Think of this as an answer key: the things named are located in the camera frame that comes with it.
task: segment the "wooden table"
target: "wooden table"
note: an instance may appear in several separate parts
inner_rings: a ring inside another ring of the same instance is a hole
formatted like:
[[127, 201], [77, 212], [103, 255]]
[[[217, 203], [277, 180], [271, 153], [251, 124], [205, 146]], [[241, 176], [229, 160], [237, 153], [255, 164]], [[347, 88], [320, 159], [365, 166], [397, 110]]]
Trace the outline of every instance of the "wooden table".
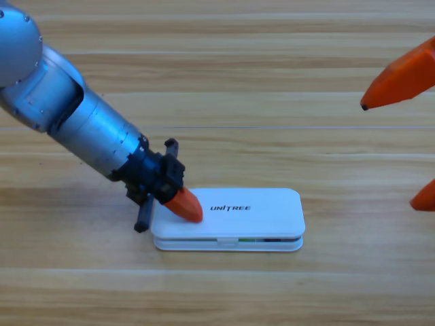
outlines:
[[15, 0], [189, 187], [290, 187], [297, 253], [165, 253], [137, 207], [0, 117], [0, 325], [435, 325], [435, 93], [363, 112], [432, 0]]

